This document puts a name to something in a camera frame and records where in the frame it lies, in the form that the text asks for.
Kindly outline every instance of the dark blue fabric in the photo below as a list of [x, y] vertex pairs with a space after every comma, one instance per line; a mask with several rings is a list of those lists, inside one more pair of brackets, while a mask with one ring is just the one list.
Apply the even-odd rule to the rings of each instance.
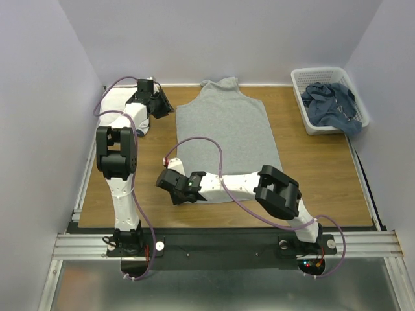
[[314, 126], [334, 126], [347, 136], [354, 136], [362, 130], [362, 122], [356, 116], [355, 95], [343, 84], [313, 83], [307, 86], [301, 96], [308, 107], [310, 123]]

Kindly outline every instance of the folded garment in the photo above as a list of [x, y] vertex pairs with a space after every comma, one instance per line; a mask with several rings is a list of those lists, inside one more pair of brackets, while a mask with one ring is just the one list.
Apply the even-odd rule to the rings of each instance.
[[[137, 91], [136, 87], [115, 87], [101, 102], [100, 113], [108, 110], [119, 110], [124, 111], [125, 103], [130, 97]], [[118, 113], [107, 113], [99, 117], [100, 126], [108, 126], [118, 118]], [[149, 118], [145, 119], [141, 124], [136, 124], [138, 136], [144, 136], [147, 134], [150, 128]]]
[[343, 84], [313, 83], [301, 96], [307, 114], [314, 126], [333, 126], [347, 136], [362, 130], [362, 122], [355, 120], [355, 95]]

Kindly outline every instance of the wooden tabletop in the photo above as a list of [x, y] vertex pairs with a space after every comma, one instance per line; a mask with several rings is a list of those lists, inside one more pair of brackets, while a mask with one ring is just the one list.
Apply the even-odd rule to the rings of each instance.
[[[196, 98], [200, 88], [165, 87], [164, 90], [172, 106], [177, 107]], [[330, 215], [343, 226], [372, 225], [345, 137], [307, 135], [291, 87], [242, 87], [241, 91], [263, 101], [284, 173], [300, 184], [309, 212]], [[152, 119], [148, 134], [139, 139], [135, 190], [154, 227], [268, 226], [232, 202], [173, 206], [169, 193], [155, 183], [164, 169], [163, 157], [176, 143], [175, 114]], [[269, 220], [286, 224], [269, 216], [256, 201], [244, 204]], [[78, 226], [113, 227], [114, 217], [110, 190], [94, 163]], [[332, 226], [325, 220], [321, 223]]]

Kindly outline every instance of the white wall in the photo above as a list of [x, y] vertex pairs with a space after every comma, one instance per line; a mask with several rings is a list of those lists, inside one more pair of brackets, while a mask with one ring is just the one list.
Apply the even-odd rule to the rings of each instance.
[[291, 83], [295, 68], [343, 67], [381, 0], [60, 0], [105, 84], [238, 76]]
[[102, 91], [56, 0], [0, 1], [0, 304], [37, 310]]
[[346, 70], [372, 119], [353, 140], [376, 205], [415, 284], [415, 2], [385, 0]]

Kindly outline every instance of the laundry basket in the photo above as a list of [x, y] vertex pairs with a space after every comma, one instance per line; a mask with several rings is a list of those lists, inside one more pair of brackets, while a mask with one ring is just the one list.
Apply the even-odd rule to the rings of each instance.
[[291, 72], [292, 83], [294, 84], [294, 95], [297, 100], [298, 107], [303, 118], [305, 130], [309, 135], [323, 135], [342, 133], [338, 128], [332, 126], [314, 126], [310, 123], [307, 114], [307, 107], [304, 106], [301, 98], [305, 88], [312, 83], [341, 83], [348, 87], [355, 95], [356, 116], [355, 119], [362, 122], [362, 128], [369, 124], [369, 117], [364, 109], [357, 92], [350, 82], [348, 74], [342, 68], [337, 67], [321, 67], [321, 68], [303, 68], [296, 69]]

